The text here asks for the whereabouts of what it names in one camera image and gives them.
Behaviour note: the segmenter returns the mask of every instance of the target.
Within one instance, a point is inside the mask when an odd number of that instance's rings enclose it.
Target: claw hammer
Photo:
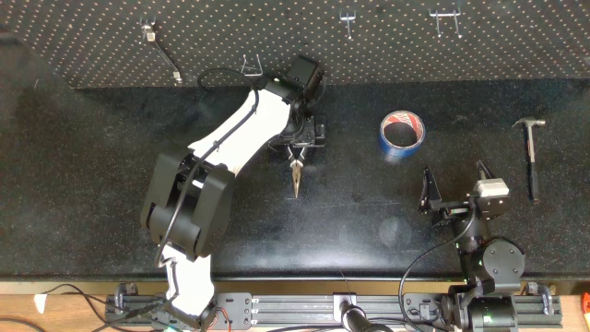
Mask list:
[[[524,117],[513,125],[523,124],[526,128],[528,139],[526,140],[526,146],[528,147],[528,185],[530,187],[530,195],[533,200],[533,204],[538,204],[540,199],[538,198],[538,176],[535,170],[535,145],[533,142],[533,126],[534,125],[545,125],[545,120],[538,120],[533,117]]]

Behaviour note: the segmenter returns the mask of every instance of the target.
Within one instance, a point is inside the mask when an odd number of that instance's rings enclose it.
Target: roll of tape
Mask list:
[[[400,147],[390,142],[385,137],[385,128],[388,125],[395,123],[402,123],[410,126],[416,133],[417,141],[408,147]],[[379,130],[379,144],[383,151],[392,157],[407,157],[411,156],[418,150],[419,146],[424,141],[426,131],[424,130],[424,123],[422,120],[412,112],[408,111],[395,111],[387,114],[381,122],[381,128]]]

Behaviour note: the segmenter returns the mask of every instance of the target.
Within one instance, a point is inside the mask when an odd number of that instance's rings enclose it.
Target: black countertop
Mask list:
[[[139,225],[162,143],[206,136],[245,91],[67,87],[17,46],[4,45],[0,83],[0,279],[163,279]],[[525,277],[589,279],[590,81],[518,80],[328,86],[325,148],[308,155],[293,199],[283,151],[263,147],[240,172],[215,279],[398,279],[449,239],[416,211],[422,168],[443,199],[464,197],[483,160],[511,189],[493,234],[527,251]],[[418,114],[426,139],[412,157],[384,159],[380,122]],[[527,199],[523,116],[536,128],[541,204]],[[460,278],[448,247],[414,268]]]

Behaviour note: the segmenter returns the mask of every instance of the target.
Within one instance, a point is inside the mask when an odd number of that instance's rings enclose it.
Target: wooden surface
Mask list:
[[[97,311],[104,313],[104,305],[95,303]],[[579,296],[561,296],[563,308],[563,331],[588,332],[582,316]],[[102,326],[102,322],[92,313],[86,301],[76,295],[50,295],[45,304],[45,314],[39,314],[32,295],[0,295],[0,317],[17,318],[33,323],[46,332],[84,331],[89,332]],[[30,332],[31,328],[12,323],[0,322],[0,331]],[[103,331],[114,331],[107,328]],[[545,331],[556,329],[522,329],[523,332]]]

